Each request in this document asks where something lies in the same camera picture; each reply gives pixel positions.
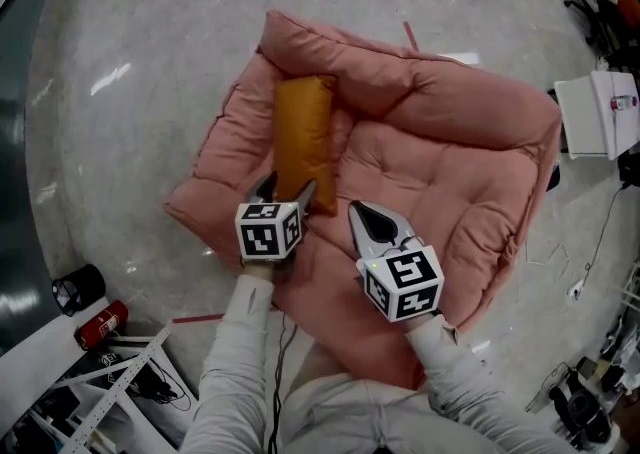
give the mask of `pink cushion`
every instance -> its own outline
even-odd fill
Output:
[[[506,282],[555,160],[560,113],[546,94],[461,63],[271,11],[193,175],[166,210],[238,265],[235,209],[272,164],[274,88],[337,77],[332,118],[338,215],[313,216],[275,301],[357,377],[415,388],[419,364],[354,280],[351,200],[409,218],[445,274],[440,308],[468,328]]]

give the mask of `red fire extinguisher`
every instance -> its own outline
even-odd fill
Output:
[[[76,331],[76,340],[84,350],[93,349],[102,339],[127,320],[129,311],[122,301],[114,301]]]

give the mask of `person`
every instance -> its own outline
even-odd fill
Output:
[[[182,454],[263,452],[265,341],[273,267],[246,263],[204,363],[200,398]],[[314,345],[282,405],[287,454],[575,452],[510,407],[442,315],[404,321],[426,392],[357,380]]]

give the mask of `white table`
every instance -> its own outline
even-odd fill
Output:
[[[586,77],[558,81],[554,88],[572,159],[615,159],[640,141],[640,101],[631,74],[593,71]],[[614,112],[614,97],[627,97],[629,107]]]

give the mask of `black cylinder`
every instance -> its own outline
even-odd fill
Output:
[[[96,266],[87,264],[73,273],[53,280],[52,290],[62,313],[72,316],[104,296],[104,278]]]

